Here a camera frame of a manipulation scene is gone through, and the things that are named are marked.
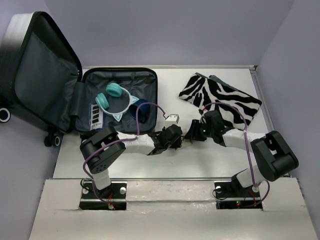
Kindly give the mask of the zebra striped plush blanket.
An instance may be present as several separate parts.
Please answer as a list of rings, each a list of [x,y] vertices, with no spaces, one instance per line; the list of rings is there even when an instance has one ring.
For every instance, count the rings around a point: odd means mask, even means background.
[[[198,72],[190,77],[178,97],[200,110],[219,111],[226,126],[241,130],[245,125],[250,125],[262,105],[258,98],[225,83],[217,76],[207,77]]]

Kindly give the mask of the dark blue ceramic mug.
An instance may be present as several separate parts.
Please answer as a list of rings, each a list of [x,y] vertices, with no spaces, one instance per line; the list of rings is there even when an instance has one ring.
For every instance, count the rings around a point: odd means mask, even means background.
[[[145,104],[140,106],[141,104],[147,103],[148,101],[146,99],[139,99],[137,100],[135,103],[133,103],[132,105],[130,105],[128,112],[130,114],[130,116],[136,120],[138,119],[139,123],[145,123],[149,113],[150,113],[150,105],[149,104]]]

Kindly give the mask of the teal cat ear headphones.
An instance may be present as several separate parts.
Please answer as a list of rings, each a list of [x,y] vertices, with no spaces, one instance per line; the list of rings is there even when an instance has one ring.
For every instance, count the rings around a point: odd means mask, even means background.
[[[99,108],[107,115],[112,116],[120,122],[129,107],[139,100],[130,92],[117,83],[110,83],[105,88],[105,93],[99,93],[95,97],[95,102]]]

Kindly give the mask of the bobby pin card pack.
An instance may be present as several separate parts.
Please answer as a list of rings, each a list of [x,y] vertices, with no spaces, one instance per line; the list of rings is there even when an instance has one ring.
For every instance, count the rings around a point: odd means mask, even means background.
[[[90,130],[98,130],[103,128],[104,113],[97,104],[90,105]]]

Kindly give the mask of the small space print suitcase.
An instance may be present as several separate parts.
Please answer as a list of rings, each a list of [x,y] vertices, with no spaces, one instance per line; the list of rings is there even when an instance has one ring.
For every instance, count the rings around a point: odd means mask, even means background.
[[[78,56],[48,13],[15,14],[0,45],[0,106],[46,131],[47,147],[59,146],[61,134],[94,134],[101,128],[90,130],[91,105],[96,103],[83,97],[83,75],[88,70],[83,71]],[[115,124],[104,124],[104,120],[103,128],[113,126],[126,134],[146,134],[155,129],[141,131],[138,120],[135,123],[133,132],[123,132]]]

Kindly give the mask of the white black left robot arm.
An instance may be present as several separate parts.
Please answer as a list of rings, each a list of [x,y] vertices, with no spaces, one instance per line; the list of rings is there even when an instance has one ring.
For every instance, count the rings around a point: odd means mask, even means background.
[[[143,135],[125,134],[107,127],[84,140],[79,147],[84,158],[83,170],[93,181],[94,193],[101,198],[110,194],[109,167],[120,155],[159,155],[175,144],[181,144],[182,136],[181,127],[172,124]]]

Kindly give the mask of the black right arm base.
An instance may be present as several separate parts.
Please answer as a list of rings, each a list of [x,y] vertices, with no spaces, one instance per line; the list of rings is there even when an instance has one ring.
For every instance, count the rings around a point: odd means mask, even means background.
[[[216,181],[212,196],[218,210],[263,209],[260,192],[242,187],[235,176],[230,181]]]

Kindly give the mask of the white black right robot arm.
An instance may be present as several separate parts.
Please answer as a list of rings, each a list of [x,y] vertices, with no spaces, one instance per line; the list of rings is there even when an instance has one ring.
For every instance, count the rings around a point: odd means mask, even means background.
[[[258,183],[274,182],[299,166],[298,158],[278,131],[252,133],[226,126],[216,110],[192,120],[184,138],[200,142],[211,138],[223,147],[247,152],[249,168],[232,176],[227,187],[235,196],[242,196]]]

